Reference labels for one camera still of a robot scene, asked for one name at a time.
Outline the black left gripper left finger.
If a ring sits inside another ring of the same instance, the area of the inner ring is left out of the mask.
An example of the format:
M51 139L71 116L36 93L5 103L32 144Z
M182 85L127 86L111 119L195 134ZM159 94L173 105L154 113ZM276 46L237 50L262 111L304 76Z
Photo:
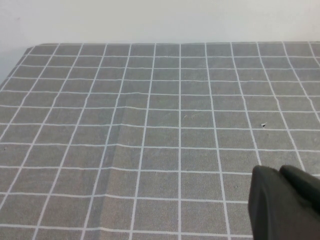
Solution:
M318 240L320 215L281 175L257 165L252 170L248 213L255 240Z

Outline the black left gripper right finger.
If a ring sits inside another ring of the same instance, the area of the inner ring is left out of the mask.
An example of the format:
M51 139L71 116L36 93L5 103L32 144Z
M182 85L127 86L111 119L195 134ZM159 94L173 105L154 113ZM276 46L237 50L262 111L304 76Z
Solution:
M295 191L320 214L320 180L292 165L283 165L279 172Z

